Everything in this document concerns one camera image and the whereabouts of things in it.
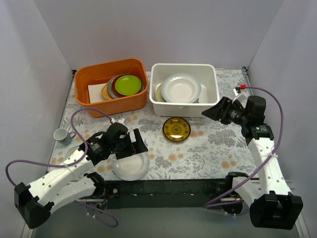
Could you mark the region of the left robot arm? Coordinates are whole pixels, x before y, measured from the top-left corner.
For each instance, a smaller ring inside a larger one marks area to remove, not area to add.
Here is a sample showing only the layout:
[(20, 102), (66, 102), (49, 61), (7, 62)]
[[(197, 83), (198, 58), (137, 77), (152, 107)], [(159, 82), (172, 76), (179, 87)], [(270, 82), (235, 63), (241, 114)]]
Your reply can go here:
[(96, 172), (88, 173), (99, 162), (115, 155), (118, 160), (144, 156), (148, 152), (139, 129), (135, 141), (128, 128), (118, 122), (107, 131), (95, 133), (65, 160), (43, 177), (14, 188), (14, 205), (30, 229), (41, 226), (57, 209), (83, 197), (103, 198), (110, 194), (106, 181)]

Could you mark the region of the white scalloped paper plate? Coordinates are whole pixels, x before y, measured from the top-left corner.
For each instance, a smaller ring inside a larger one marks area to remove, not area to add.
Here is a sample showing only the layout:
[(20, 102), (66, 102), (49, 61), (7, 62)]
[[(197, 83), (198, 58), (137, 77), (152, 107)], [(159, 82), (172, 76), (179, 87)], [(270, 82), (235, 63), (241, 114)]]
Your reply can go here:
[(148, 152), (135, 154), (126, 158), (112, 159), (112, 168), (117, 177), (125, 181), (135, 181), (142, 178), (150, 166)]

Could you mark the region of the white deep bowl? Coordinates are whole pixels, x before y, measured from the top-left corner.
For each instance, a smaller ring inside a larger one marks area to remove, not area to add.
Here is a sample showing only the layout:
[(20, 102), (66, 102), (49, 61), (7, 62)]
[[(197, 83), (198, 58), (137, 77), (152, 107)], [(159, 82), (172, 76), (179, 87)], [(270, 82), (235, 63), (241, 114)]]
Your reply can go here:
[(198, 100), (202, 91), (199, 80), (188, 73), (177, 73), (162, 84), (161, 94), (166, 102), (191, 104)]

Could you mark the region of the yellow brown patterned plate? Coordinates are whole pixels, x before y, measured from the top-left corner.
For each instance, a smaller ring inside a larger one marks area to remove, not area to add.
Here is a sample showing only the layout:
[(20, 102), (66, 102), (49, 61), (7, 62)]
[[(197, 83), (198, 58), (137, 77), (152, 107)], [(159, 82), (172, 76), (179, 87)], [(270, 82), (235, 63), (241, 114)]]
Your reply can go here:
[(190, 136), (191, 126), (184, 118), (172, 117), (164, 122), (162, 131), (169, 141), (182, 142)]

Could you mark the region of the cream plate with twig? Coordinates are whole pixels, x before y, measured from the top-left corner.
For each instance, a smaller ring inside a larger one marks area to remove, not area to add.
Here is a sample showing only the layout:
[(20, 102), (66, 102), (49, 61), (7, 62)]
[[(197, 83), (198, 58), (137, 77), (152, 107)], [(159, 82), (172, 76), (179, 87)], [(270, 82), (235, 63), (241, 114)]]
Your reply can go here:
[(156, 89), (155, 97), (157, 102), (165, 102), (165, 99), (163, 98), (161, 93), (161, 88), (162, 88), (162, 84), (159, 84)]

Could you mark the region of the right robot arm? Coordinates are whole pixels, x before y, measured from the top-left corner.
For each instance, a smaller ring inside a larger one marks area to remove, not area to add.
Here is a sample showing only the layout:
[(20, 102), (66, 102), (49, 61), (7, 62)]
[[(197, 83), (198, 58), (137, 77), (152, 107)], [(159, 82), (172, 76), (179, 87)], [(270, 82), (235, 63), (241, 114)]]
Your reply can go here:
[(243, 107), (238, 100), (227, 97), (202, 115), (222, 124), (234, 123), (241, 127), (256, 164), (253, 176), (260, 180), (260, 188), (251, 182), (252, 176), (240, 172), (230, 172), (226, 176), (224, 193), (206, 203), (206, 208), (216, 206), (216, 201), (225, 196), (239, 195), (249, 207), (250, 219), (256, 228), (291, 230), (300, 215), (303, 202), (293, 195), (284, 180), (275, 153), (277, 145), (269, 125), (265, 124), (266, 100), (259, 96), (249, 96)]

